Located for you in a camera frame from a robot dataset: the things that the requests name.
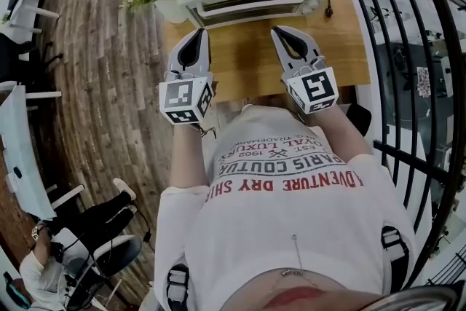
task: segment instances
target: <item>white shirt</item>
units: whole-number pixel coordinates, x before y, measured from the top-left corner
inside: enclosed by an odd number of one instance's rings
[[[50,257],[45,266],[30,252],[21,262],[20,274],[24,286],[37,301],[33,306],[49,310],[62,310],[65,302],[66,279],[63,265]]]
[[[414,231],[390,175],[369,155],[346,165],[288,111],[245,110],[222,132],[208,175],[210,186],[162,193],[154,290],[166,310],[167,274],[179,261],[197,309],[217,311],[255,276],[300,268],[294,235],[303,269],[381,294],[389,225],[408,246],[412,271]]]

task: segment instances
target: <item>lips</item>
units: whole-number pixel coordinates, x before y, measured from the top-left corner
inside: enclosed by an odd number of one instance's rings
[[[287,304],[290,304],[296,301],[297,299],[318,298],[322,296],[324,293],[324,291],[312,288],[310,286],[299,286],[297,288],[290,288],[272,298],[272,300],[269,303],[267,303],[265,308],[286,306]]]

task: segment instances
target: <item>backpack strap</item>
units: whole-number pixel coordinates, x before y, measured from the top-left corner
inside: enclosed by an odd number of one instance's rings
[[[390,263],[391,286],[390,293],[395,293],[403,287],[408,274],[409,249],[401,238],[400,232],[391,226],[382,228],[382,247],[384,262]]]
[[[167,300],[171,311],[188,311],[189,270],[184,264],[172,267],[167,276]]]

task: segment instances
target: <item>wooden tabletop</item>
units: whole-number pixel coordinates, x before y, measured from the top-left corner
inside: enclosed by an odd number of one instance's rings
[[[283,17],[214,28],[208,31],[216,101],[234,101],[285,92],[283,73],[270,37],[274,25],[286,25],[311,35],[333,67],[338,86],[370,83],[363,37],[352,0],[331,0],[333,17],[324,15],[323,2],[306,17]],[[194,26],[164,24],[165,52]]]

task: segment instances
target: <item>flower vase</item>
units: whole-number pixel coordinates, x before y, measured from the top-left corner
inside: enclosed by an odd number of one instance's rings
[[[176,0],[156,0],[154,4],[163,17],[171,23],[183,23],[188,18],[186,10],[179,6]]]

